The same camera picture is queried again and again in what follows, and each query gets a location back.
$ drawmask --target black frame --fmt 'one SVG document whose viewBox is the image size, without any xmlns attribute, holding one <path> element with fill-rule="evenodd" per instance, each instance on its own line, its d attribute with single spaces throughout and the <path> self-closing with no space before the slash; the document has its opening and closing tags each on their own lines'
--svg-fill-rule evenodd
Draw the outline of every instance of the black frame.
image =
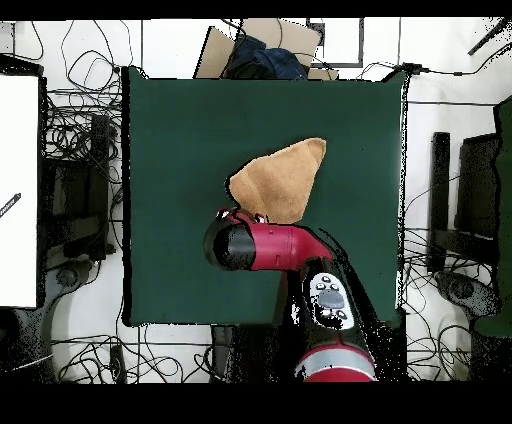
<svg viewBox="0 0 512 424">
<path fill-rule="evenodd" d="M 311 18 L 306 18 L 306 26 L 311 28 Z M 357 62 L 353 63 L 326 63 L 331 68 L 339 69 L 339 68 L 362 68 L 363 67 L 363 56 L 364 56 L 364 18 L 359 18 L 359 54 L 357 57 Z M 312 68 L 324 69 L 324 63 L 312 63 Z"/>
<path fill-rule="evenodd" d="M 131 327 L 130 314 L 132 310 L 132 252 L 131 252 L 131 222 L 132 200 L 130 187 L 130 68 L 121 68 L 121 187 L 123 189 L 123 311 L 121 321 L 126 327 Z"/>
</svg>

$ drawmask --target tan cloth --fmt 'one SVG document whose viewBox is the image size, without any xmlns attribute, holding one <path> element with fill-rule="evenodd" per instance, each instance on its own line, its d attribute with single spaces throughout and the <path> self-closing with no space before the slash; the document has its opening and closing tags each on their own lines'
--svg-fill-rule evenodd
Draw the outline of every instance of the tan cloth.
<svg viewBox="0 0 512 424">
<path fill-rule="evenodd" d="M 254 159 L 231 177 L 229 191 L 252 214 L 272 223 L 296 223 L 306 209 L 325 150 L 325 140 L 308 138 Z"/>
</svg>

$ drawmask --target white board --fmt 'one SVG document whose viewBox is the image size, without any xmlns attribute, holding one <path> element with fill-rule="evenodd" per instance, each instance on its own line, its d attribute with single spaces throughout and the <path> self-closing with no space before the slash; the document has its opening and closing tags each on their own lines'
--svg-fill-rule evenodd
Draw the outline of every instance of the white board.
<svg viewBox="0 0 512 424">
<path fill-rule="evenodd" d="M 37 130 L 38 78 L 0 75 L 0 306 L 36 307 Z"/>
</svg>

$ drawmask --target black stand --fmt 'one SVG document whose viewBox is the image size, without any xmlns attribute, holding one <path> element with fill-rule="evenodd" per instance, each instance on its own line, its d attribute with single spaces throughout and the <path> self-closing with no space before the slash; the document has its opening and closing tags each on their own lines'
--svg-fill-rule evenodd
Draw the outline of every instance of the black stand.
<svg viewBox="0 0 512 424">
<path fill-rule="evenodd" d="M 460 154 L 455 217 L 457 230 L 448 230 L 450 134 L 434 134 L 430 179 L 430 231 L 427 240 L 428 272 L 444 270 L 447 251 L 492 267 L 498 264 L 498 246 L 493 238 L 497 184 L 492 165 L 498 145 L 496 134 L 464 140 Z"/>
<path fill-rule="evenodd" d="M 64 256 L 68 258 L 87 254 L 94 262 L 113 253 L 106 242 L 110 131 L 107 116 L 94 116 L 86 163 L 43 161 L 44 191 L 49 196 L 45 211 L 48 247 L 64 245 Z"/>
<path fill-rule="evenodd" d="M 82 261 L 70 262 L 49 271 L 45 282 L 45 302 L 41 308 L 0 309 L 2 383 L 58 382 L 52 360 L 53 316 L 63 296 L 86 284 L 90 269 L 90 261 Z"/>
<path fill-rule="evenodd" d="M 489 40 L 496 37 L 500 32 L 502 32 L 507 25 L 510 23 L 511 18 L 502 18 L 498 24 L 491 29 L 478 43 L 476 43 L 475 47 L 473 47 L 468 54 L 473 56 L 478 50 L 480 50 Z"/>
</svg>

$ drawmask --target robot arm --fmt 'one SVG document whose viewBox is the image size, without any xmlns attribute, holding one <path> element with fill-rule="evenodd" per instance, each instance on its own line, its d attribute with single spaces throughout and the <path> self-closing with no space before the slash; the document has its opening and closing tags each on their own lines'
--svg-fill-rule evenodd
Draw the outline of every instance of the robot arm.
<svg viewBox="0 0 512 424">
<path fill-rule="evenodd" d="M 204 238 L 210 263 L 226 270 L 297 272 L 306 352 L 301 381 L 373 381 L 374 364 L 361 317 L 330 249 L 309 229 L 265 223 L 241 210 L 221 210 Z"/>
</svg>

